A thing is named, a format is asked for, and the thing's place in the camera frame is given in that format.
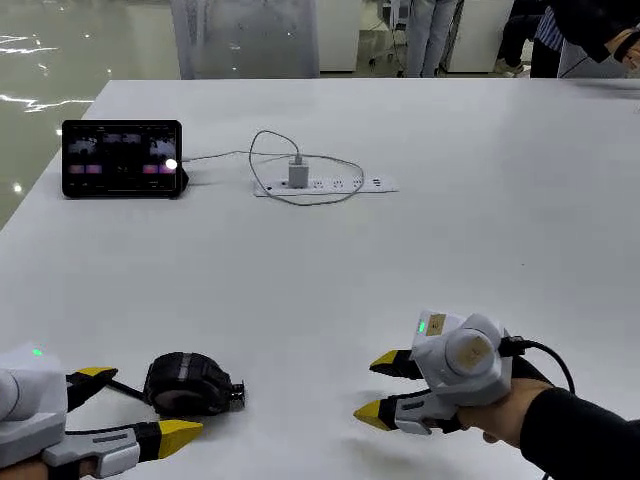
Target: white cable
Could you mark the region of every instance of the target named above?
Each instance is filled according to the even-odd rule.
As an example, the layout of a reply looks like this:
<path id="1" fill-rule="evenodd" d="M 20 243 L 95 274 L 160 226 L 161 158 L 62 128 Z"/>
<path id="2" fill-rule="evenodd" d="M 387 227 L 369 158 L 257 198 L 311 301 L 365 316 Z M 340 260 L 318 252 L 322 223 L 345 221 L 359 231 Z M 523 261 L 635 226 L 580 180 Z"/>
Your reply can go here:
<path id="1" fill-rule="evenodd" d="M 296 149 L 296 153 L 254 152 L 253 151 L 253 147 L 255 146 L 255 143 L 258 140 L 258 138 L 260 137 L 260 135 L 267 134 L 267 133 L 287 140 Z M 351 197 L 353 197 L 364 186 L 364 178 L 365 178 L 364 170 L 357 163 L 350 162 L 348 160 L 342 160 L 340 158 L 332 157 L 330 155 L 311 155 L 311 154 L 300 153 L 300 149 L 298 148 L 298 145 L 296 144 L 296 142 L 291 140 L 289 137 L 286 137 L 285 135 L 282 135 L 282 134 L 277 133 L 277 132 L 273 132 L 271 130 L 260 130 L 258 133 L 256 133 L 256 135 L 253 137 L 253 140 L 251 141 L 251 147 L 247 151 L 245 151 L 245 150 L 232 150 L 230 152 L 217 153 L 217 154 L 214 154 L 214 155 L 202 155 L 202 156 L 198 156 L 198 157 L 185 158 L 185 159 L 182 160 L 182 163 L 190 163 L 190 162 L 194 162 L 196 160 L 206 160 L 206 159 L 209 159 L 209 158 L 220 158 L 220 157 L 227 157 L 227 156 L 230 156 L 230 155 L 238 155 L 238 154 L 245 154 L 245 155 L 249 156 L 249 168 L 251 168 L 251 173 L 253 174 L 253 177 L 256 179 L 256 182 L 258 183 L 258 185 L 260 185 L 260 188 L 265 193 L 265 195 L 267 197 L 269 197 L 269 198 L 272 198 L 274 200 L 279 200 L 279 201 L 287 203 L 289 205 L 295 205 L 295 206 L 298 206 L 298 207 L 313 207 L 313 206 L 316 206 L 316 205 L 332 205 L 332 204 L 335 204 L 335 203 L 341 203 L 341 202 L 344 202 L 345 200 L 348 200 Z M 260 180 L 260 177 L 258 176 L 258 173 L 255 170 L 255 167 L 254 167 L 254 164 L 253 164 L 253 156 L 254 155 L 267 156 L 267 157 L 276 157 L 276 158 L 272 158 L 272 159 L 269 159 L 269 160 L 266 160 L 266 161 L 280 160 L 280 159 L 283 159 L 283 158 L 291 158 L 291 157 L 295 157 L 296 161 L 300 161 L 300 162 L 302 161 L 303 158 L 320 158 L 320 159 L 325 159 L 325 160 L 331 160 L 331 161 L 334 161 L 334 162 L 339 163 L 341 165 L 347 165 L 349 167 L 352 167 L 352 168 L 355 168 L 356 170 L 358 170 L 358 172 L 360 174 L 360 183 L 359 183 L 358 187 L 355 188 L 352 192 L 346 194 L 345 196 L 343 196 L 341 198 L 335 199 L 335 200 L 323 200 L 321 202 L 310 202 L 310 203 L 296 202 L 296 201 L 289 200 L 287 198 L 281 197 L 280 195 L 274 195 L 274 194 L 272 194 L 271 192 L 269 192 L 267 190 L 267 188 L 264 186 L 264 184 Z"/>
<path id="2" fill-rule="evenodd" d="M 353 168 L 357 169 L 360 172 L 360 183 L 359 183 L 359 185 L 353 190 L 353 192 L 348 193 L 347 195 L 345 195 L 342 198 L 338 198 L 338 199 L 335 199 L 335 200 L 323 200 L 321 202 L 310 202 L 310 203 L 296 202 L 296 201 L 293 201 L 293 200 L 289 200 L 288 198 L 281 197 L 280 195 L 272 194 L 264 186 L 264 184 L 260 180 L 260 177 L 258 176 L 258 173 L 256 172 L 256 169 L 253 166 L 253 155 L 254 155 L 253 147 L 255 146 L 256 141 L 258 140 L 260 135 L 263 135 L 265 133 L 276 135 L 278 137 L 284 138 L 285 140 L 289 141 L 296 149 L 296 153 L 295 153 L 296 161 L 298 159 L 302 160 L 302 158 L 323 158 L 325 160 L 332 160 L 332 161 L 334 161 L 336 163 L 340 163 L 341 165 L 348 165 L 350 167 L 353 167 Z M 284 135 L 281 135 L 279 133 L 273 132 L 271 130 L 260 130 L 253 137 L 253 140 L 251 141 L 251 146 L 249 147 L 249 168 L 251 168 L 251 172 L 253 173 L 253 176 L 256 179 L 256 182 L 258 182 L 258 185 L 260 185 L 260 188 L 262 188 L 262 191 L 265 193 L 265 195 L 267 197 L 273 198 L 274 200 L 278 200 L 280 202 L 287 203 L 289 205 L 295 205 L 296 207 L 314 207 L 314 206 L 318 206 L 318 205 L 333 205 L 335 203 L 341 203 L 341 202 L 344 202 L 345 200 L 348 200 L 351 197 L 353 197 L 364 186 L 364 170 L 357 163 L 349 162 L 348 160 L 342 160 L 340 158 L 332 157 L 330 155 L 310 155 L 310 154 L 300 153 L 300 149 L 298 148 L 298 145 L 296 144 L 296 142 L 291 140 L 289 137 L 285 137 Z"/>

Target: gold label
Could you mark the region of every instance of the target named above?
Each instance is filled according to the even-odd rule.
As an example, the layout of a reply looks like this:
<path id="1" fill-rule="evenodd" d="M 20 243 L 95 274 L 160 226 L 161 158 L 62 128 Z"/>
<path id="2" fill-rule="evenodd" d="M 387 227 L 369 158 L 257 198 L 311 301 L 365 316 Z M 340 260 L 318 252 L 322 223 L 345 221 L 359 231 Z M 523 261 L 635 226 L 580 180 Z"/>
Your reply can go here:
<path id="1" fill-rule="evenodd" d="M 434 335 L 442 335 L 444 328 L 444 319 L 447 316 L 444 313 L 434 313 L 429 317 L 429 325 L 427 326 L 427 337 Z"/>
<path id="2" fill-rule="evenodd" d="M 460 349 L 456 359 L 467 370 L 473 369 L 484 357 L 491 353 L 491 348 L 480 337 L 474 337 Z"/>

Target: electrical outlet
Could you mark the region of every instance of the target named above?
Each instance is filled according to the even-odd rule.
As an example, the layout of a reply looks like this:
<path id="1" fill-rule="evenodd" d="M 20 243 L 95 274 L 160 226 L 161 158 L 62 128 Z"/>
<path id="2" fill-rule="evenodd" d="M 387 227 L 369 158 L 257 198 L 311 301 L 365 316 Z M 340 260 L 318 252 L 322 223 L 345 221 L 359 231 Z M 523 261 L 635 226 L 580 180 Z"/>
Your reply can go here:
<path id="1" fill-rule="evenodd" d="M 362 183 L 360 177 L 311 178 L 308 188 L 288 188 L 287 179 L 268 179 L 262 182 L 272 195 L 291 197 L 296 195 L 346 195 L 353 192 Z M 364 185 L 358 193 L 397 192 L 398 187 L 389 177 L 365 177 Z M 254 182 L 253 193 L 256 197 L 266 197 L 260 185 Z"/>

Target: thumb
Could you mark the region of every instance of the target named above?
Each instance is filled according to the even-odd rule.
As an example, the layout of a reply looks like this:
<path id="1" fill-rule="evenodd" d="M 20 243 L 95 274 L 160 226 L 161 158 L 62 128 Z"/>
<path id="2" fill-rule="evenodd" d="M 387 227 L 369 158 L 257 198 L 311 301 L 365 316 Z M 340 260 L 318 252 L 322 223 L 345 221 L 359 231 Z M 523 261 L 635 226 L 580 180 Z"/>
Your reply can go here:
<path id="1" fill-rule="evenodd" d="M 487 432 L 484 432 L 482 434 L 482 438 L 487 443 L 497 443 L 497 442 L 499 442 L 499 440 L 496 437 L 494 437 L 493 435 L 488 434 Z"/>

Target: striped shirt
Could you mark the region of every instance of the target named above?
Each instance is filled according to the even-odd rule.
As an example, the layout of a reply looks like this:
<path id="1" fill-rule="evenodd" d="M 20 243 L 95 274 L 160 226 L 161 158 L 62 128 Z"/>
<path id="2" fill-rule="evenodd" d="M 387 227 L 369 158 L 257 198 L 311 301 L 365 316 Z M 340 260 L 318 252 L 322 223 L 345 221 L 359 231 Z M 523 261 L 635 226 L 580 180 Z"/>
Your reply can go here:
<path id="1" fill-rule="evenodd" d="M 542 42 L 543 45 L 549 47 L 551 50 L 556 52 L 562 51 L 564 37 L 562 33 L 560 33 L 558 25 L 556 25 L 556 17 L 553 15 L 551 7 L 547 7 L 545 10 L 544 17 L 538 25 L 535 39 Z"/>

